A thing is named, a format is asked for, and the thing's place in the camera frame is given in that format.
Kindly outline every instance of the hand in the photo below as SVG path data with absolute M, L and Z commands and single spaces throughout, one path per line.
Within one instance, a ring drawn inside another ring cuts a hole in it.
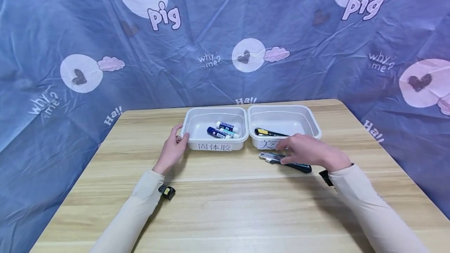
M 177 125 L 172 128 L 169 138 L 164 142 L 164 146 L 159 156 L 158 161 L 153 167 L 153 171 L 161 175 L 166 175 L 167 172 L 174 166 L 183 156 L 184 150 L 189 140 L 189 133 L 185 133 L 183 138 L 177 136 L 178 129 L 183 125 Z
M 341 150 L 328 146 L 323 141 L 308 135 L 295 134 L 278 142 L 276 150 L 289 147 L 290 156 L 281 160 L 281 164 L 299 163 L 319 165 L 329 172 L 338 171 L 352 166 L 348 156 Z

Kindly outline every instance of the blue fabric backdrop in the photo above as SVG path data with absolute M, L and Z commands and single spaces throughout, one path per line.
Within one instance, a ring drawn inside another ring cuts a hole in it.
M 0 2 L 0 252 L 137 109 L 340 99 L 450 216 L 449 0 Z

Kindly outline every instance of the pink cloud print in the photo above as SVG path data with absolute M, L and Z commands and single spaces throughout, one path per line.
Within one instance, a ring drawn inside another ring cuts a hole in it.
M 115 71 L 115 70 L 120 70 L 123 69 L 123 67 L 125 67 L 125 63 L 122 60 L 119 60 L 116 57 L 103 57 L 103 59 L 101 61 L 97 62 L 98 67 L 100 68 L 100 70 L 103 71 Z
M 450 94 L 439 99 L 439 101 L 437 102 L 437 105 L 441 109 L 441 113 L 443 113 L 445 115 L 450 115 Z
M 287 51 L 284 48 L 280 48 L 278 46 L 273 47 L 270 50 L 267 50 L 264 54 L 264 60 L 268 62 L 278 62 L 289 57 L 291 52 Z

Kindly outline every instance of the sleeve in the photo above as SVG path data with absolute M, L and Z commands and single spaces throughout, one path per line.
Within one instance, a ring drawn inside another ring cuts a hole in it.
M 130 253 L 159 202 L 161 194 L 158 188 L 163 181 L 164 176 L 145 171 L 131 196 L 95 242 L 91 253 Z
M 375 252 L 428 252 L 415 233 L 377 194 L 358 166 L 329 173 L 329 178 L 355 214 Z

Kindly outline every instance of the white plastic bin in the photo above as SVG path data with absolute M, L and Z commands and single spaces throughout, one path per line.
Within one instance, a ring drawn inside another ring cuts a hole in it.
M 207 133 L 209 126 L 216 128 L 217 121 L 234 125 L 240 138 L 217 139 Z M 189 132 L 192 150 L 240 150 L 248 138 L 247 112 L 240 107 L 192 108 L 186 113 L 181 135 Z
M 253 145 L 259 150 L 274 150 L 278 142 L 286 137 L 257 136 L 255 128 L 294 135 L 322 137 L 322 131 L 312 114 L 304 105 L 253 105 L 248 108 L 248 130 Z

